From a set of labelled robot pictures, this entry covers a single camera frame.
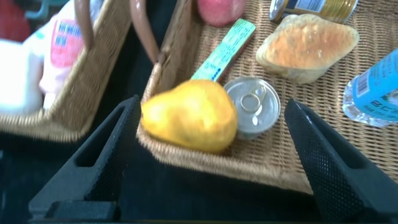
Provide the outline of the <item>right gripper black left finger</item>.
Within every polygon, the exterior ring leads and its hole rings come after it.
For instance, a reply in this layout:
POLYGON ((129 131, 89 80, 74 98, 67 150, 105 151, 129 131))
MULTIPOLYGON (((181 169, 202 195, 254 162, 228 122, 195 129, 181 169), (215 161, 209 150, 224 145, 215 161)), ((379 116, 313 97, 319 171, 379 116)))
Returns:
POLYGON ((123 173, 141 117, 137 95, 122 101, 29 202, 33 218, 49 218, 57 208, 71 218, 109 217, 118 201, 123 173))

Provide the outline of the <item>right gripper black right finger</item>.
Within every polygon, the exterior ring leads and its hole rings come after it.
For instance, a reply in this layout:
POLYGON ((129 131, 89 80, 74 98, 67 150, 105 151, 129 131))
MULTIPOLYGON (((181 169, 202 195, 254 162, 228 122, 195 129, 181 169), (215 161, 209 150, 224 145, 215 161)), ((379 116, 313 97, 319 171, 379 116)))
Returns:
POLYGON ((397 184, 304 104, 290 99, 285 122, 324 220, 397 222, 397 184))

